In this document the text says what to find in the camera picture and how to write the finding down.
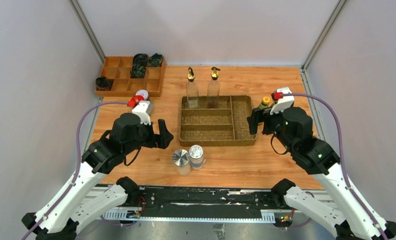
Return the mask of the white-lid sauce jar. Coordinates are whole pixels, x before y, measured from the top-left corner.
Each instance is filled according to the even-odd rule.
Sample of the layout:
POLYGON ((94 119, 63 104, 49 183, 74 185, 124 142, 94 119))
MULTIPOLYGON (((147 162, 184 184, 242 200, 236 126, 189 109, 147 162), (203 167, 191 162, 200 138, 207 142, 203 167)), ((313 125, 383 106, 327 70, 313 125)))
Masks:
POLYGON ((140 89, 135 93, 136 96, 142 96, 145 101, 150 99, 149 92, 145 89, 140 89))

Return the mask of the brownish glass oil bottle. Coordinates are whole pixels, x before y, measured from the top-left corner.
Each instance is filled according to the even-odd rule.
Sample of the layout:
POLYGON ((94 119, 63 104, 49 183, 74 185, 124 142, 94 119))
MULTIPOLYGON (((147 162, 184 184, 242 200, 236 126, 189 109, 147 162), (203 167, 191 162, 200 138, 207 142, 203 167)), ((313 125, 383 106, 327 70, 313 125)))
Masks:
POLYGON ((211 68, 211 80, 207 87, 207 105, 209 109, 216 109, 219 101, 220 94, 220 81, 219 81, 219 71, 220 68, 213 66, 211 68))

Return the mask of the wooden compartment tray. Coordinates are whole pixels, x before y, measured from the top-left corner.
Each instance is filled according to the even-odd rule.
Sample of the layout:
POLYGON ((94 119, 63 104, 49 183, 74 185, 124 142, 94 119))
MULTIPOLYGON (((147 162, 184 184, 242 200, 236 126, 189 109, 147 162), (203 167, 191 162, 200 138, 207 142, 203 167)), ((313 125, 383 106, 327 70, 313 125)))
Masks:
POLYGON ((146 90, 150 97, 160 97, 164 84, 166 60, 161 57, 147 66, 141 78, 132 78, 133 56, 108 56, 102 65, 100 75, 112 81, 107 88, 95 87, 99 97, 132 97, 139 90, 146 90))

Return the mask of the clear oil bottle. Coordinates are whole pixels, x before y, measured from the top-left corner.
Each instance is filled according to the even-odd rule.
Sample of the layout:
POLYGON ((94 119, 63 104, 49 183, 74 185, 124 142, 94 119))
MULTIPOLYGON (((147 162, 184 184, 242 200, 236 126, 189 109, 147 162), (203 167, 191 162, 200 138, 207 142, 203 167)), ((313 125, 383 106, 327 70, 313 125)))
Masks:
POLYGON ((199 89, 198 84, 195 82, 195 74, 191 67, 188 67, 186 96, 189 109, 199 108, 199 89))

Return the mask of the green coiled item top-right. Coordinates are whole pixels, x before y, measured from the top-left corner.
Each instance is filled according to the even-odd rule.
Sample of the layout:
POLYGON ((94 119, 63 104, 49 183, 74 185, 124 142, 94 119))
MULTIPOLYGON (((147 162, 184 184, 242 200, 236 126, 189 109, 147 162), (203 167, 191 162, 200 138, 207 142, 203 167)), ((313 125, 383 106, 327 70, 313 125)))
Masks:
POLYGON ((154 53, 152 56, 148 58, 147 66, 148 67, 161 67, 163 65, 164 56, 160 53, 154 53))

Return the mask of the silver-lid spice jar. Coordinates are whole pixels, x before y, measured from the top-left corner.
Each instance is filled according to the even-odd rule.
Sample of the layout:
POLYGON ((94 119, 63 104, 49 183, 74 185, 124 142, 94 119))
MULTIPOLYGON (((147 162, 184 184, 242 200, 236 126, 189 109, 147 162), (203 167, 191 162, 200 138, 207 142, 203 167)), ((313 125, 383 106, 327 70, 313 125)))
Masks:
POLYGON ((204 150, 200 145, 193 145, 189 148, 189 163, 194 170, 200 170, 203 168, 204 150))
POLYGON ((172 155, 172 161, 177 173, 181 176, 187 176, 191 172, 190 155, 185 149, 177 149, 172 155))

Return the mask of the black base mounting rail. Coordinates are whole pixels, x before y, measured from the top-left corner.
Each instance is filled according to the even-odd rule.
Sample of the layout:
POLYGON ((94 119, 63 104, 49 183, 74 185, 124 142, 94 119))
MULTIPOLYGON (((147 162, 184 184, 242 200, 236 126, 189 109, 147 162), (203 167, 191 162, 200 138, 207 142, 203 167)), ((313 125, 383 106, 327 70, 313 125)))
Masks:
POLYGON ((122 207, 142 210, 143 217, 197 220, 251 220, 262 218, 263 210, 292 211, 268 189, 186 186, 141 186, 122 207))

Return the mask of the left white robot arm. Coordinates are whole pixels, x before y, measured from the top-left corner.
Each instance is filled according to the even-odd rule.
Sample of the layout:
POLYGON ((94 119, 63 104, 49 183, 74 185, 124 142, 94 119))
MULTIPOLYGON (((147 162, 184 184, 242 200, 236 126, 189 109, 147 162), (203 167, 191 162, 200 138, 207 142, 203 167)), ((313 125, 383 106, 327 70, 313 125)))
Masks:
POLYGON ((94 141, 81 155, 71 179, 49 203, 38 212, 26 213, 21 222, 38 240, 74 240, 78 233, 113 207, 135 206, 139 201, 139 186, 129 177, 120 178, 107 192, 91 202, 82 200, 95 185, 116 166, 126 163, 126 156, 142 148, 166 149, 174 136, 163 119, 158 120, 159 133, 152 122, 142 122, 135 113, 123 113, 110 130, 94 141))

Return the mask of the red-lid sauce jar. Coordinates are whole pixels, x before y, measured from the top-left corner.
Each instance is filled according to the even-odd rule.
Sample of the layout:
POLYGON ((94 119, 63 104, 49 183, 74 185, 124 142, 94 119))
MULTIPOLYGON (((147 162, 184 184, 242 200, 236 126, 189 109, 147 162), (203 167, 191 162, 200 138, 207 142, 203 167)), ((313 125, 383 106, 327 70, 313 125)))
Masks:
POLYGON ((135 95, 135 96, 133 96, 133 97, 129 100, 127 106, 128 106, 128 107, 134 108, 134 107, 136 107, 141 101, 144 101, 144 100, 145 100, 145 99, 144 99, 144 97, 143 97, 142 95, 135 95))

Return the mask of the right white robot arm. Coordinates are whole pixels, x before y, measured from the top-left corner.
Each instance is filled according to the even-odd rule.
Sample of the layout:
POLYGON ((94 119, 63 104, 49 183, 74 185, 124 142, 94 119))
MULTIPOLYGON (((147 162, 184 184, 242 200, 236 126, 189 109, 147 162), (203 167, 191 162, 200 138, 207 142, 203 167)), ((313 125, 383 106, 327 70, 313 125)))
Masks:
POLYGON ((313 120, 300 107, 288 107, 270 114, 254 108, 247 117, 250 134, 262 133, 277 138, 295 163, 313 176, 336 204, 329 207, 312 198, 295 183, 283 179, 271 188, 272 204, 278 209, 297 209, 322 225, 337 240, 390 240, 396 237, 396 223, 385 220, 372 209, 342 171, 335 150, 313 135, 313 120))

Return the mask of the woven wicker divided tray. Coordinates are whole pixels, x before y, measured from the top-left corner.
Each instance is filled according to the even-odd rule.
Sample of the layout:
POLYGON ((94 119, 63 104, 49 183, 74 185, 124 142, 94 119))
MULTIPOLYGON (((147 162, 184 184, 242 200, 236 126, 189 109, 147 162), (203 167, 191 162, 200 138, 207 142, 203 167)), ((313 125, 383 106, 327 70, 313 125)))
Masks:
POLYGON ((183 147, 253 146, 256 135, 250 134, 247 117, 252 113, 249 95, 221 95, 216 108, 207 108, 206 96, 198 98, 198 108, 189 108, 181 98, 178 136, 183 147))

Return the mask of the left yellow-cap sauce bottle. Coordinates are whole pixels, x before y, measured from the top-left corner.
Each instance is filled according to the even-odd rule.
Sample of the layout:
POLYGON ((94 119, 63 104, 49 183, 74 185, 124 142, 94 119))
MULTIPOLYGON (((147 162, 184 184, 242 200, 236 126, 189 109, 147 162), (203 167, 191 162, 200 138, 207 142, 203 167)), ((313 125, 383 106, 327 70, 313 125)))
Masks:
POLYGON ((264 96, 258 105, 259 109, 267 109, 272 106, 272 100, 269 96, 264 96))

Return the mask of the dark coiled item middle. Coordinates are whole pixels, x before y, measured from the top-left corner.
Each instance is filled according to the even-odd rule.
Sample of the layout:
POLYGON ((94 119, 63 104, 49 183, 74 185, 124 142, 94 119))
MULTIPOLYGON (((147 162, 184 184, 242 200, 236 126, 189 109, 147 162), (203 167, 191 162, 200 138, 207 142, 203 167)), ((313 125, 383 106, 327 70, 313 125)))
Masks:
POLYGON ((147 67, 141 64, 133 65, 130 70, 131 79, 144 79, 146 75, 147 67))

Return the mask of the left silver-lid spice jar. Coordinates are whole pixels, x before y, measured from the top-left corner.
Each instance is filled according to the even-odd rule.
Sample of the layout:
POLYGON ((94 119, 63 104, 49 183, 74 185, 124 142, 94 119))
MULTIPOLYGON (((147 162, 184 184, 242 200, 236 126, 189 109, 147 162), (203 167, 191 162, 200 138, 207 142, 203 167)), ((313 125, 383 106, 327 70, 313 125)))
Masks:
POLYGON ((172 161, 177 173, 181 176, 187 176, 191 172, 190 155, 185 149, 177 149, 172 155, 172 161))

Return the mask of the black coiled item outside tray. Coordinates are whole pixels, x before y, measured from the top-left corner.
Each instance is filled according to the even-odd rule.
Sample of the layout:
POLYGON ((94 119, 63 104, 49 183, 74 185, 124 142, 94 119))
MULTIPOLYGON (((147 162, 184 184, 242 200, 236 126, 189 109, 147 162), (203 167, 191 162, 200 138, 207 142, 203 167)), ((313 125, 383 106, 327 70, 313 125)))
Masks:
POLYGON ((98 91, 110 91, 112 89, 114 80, 109 79, 106 76, 100 76, 95 79, 96 90, 98 91))

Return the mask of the black coiled item top-middle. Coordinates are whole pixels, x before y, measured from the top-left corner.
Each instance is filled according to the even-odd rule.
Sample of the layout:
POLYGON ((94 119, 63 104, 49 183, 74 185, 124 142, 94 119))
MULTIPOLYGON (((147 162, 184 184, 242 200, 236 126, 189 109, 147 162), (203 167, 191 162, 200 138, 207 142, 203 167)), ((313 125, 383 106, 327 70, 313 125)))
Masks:
POLYGON ((149 55, 146 53, 138 53, 132 59, 133 66, 148 66, 149 55))

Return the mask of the right silver-lid spice jar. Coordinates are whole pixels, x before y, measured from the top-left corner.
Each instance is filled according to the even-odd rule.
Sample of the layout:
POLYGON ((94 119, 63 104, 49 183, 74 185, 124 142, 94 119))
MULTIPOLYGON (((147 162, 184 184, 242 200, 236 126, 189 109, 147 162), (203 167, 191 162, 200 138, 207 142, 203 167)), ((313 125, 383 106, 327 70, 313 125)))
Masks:
POLYGON ((204 150, 200 145, 193 145, 189 148, 189 163, 194 170, 200 170, 203 168, 204 150))

